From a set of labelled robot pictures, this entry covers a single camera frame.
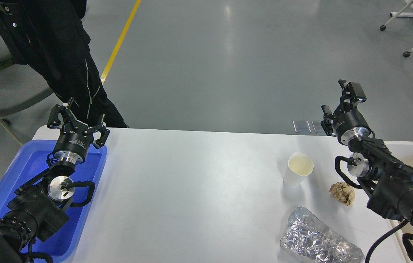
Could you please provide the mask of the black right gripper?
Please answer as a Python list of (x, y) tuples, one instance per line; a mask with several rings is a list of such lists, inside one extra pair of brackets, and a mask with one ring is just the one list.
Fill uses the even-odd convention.
[(348, 145), (355, 138), (368, 137), (372, 130), (357, 106), (367, 100), (360, 83), (338, 80), (342, 95), (338, 105), (338, 115), (335, 115), (327, 105), (322, 105), (323, 120), (321, 127), (327, 136), (336, 136), (342, 145)]

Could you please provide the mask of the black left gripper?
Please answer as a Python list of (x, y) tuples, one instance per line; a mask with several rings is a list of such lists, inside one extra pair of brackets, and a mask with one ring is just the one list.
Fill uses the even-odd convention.
[(110, 131), (104, 124), (105, 114), (100, 115), (96, 126), (76, 124), (76, 118), (70, 108), (73, 102), (74, 97), (71, 97), (66, 106), (56, 104), (51, 109), (47, 127), (60, 129), (59, 138), (53, 149), (53, 157), (78, 165), (86, 160), (91, 145), (100, 149), (106, 144)]

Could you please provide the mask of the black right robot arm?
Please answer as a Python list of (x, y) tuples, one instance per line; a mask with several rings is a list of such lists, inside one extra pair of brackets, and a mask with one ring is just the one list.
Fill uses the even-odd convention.
[[(375, 138), (358, 105), (367, 97), (357, 82), (338, 81), (342, 88), (335, 111), (323, 105), (321, 127), (328, 136), (351, 151), (350, 157), (337, 156), (335, 170), (350, 186), (368, 195), (367, 208), (384, 219), (400, 224), (382, 235), (369, 249), (369, 262), (376, 247), (392, 234), (411, 224), (413, 226), (413, 167), (395, 158), (384, 141)], [(413, 234), (405, 233), (402, 242), (408, 258), (413, 262)]]

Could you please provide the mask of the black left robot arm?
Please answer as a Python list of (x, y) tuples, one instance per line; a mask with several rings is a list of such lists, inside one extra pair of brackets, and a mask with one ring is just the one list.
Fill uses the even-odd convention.
[(84, 163), (91, 146), (100, 149), (105, 145), (110, 130), (105, 114), (94, 126), (78, 121), (72, 104), (73, 97), (66, 105), (51, 109), (47, 127), (60, 134), (47, 156), (48, 167), (15, 189), (8, 213), (0, 217), (0, 263), (53, 262), (48, 253), (33, 252), (36, 240), (46, 241), (64, 227), (70, 219), (68, 208), (84, 207), (93, 199), (96, 183), (73, 181), (71, 175)]

